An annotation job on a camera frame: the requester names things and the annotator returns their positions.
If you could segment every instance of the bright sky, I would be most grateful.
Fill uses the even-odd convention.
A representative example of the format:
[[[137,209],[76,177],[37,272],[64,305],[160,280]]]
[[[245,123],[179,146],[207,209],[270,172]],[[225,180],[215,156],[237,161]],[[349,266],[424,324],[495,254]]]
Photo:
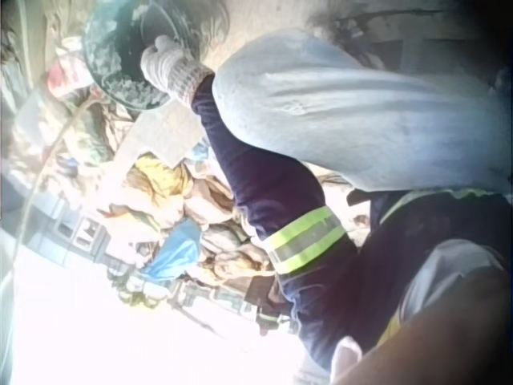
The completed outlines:
[[[296,337],[197,301],[192,313],[226,339],[167,307],[132,309],[105,269],[64,270],[28,253],[17,261],[14,385],[288,384],[304,360]]]

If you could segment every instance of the white work glove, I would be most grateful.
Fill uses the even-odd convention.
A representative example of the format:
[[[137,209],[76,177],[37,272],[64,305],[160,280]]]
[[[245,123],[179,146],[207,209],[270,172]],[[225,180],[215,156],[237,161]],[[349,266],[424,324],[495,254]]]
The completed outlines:
[[[172,98],[191,107],[196,89],[212,70],[196,61],[189,50],[168,36],[155,40],[141,57],[141,69],[148,82]]]

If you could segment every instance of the navy jacket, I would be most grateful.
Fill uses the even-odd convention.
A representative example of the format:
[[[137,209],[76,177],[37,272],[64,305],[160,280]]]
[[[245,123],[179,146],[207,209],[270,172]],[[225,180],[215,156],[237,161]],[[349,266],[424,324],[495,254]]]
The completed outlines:
[[[236,204],[260,239],[271,240],[275,249],[270,254],[288,258],[279,269],[275,263],[281,288],[294,304],[300,339],[325,369],[347,335],[364,352],[377,344],[405,288],[439,243],[467,239],[505,259],[511,256],[507,201],[449,192],[395,208],[407,192],[379,195],[372,202],[372,232],[358,250],[329,217],[323,190],[302,163],[249,146],[225,127],[212,96],[213,79],[202,82],[192,109],[201,118]],[[309,247],[310,241],[315,247]]]

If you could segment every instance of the bucket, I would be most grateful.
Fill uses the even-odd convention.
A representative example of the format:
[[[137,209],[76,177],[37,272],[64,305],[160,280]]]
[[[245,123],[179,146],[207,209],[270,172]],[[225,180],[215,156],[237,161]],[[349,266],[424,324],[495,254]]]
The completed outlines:
[[[140,68],[143,51],[166,34],[201,60],[228,33],[228,13],[211,0],[117,0],[93,13],[83,36],[93,80],[115,102],[144,111],[169,96],[154,88]]]

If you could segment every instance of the leg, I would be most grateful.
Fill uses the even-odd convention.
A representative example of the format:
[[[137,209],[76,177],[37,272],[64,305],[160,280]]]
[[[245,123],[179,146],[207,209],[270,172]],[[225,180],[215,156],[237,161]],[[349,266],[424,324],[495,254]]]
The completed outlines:
[[[298,30],[242,48],[219,69],[214,96],[240,140],[339,171],[365,191],[510,189],[511,121],[489,101],[365,69]]]

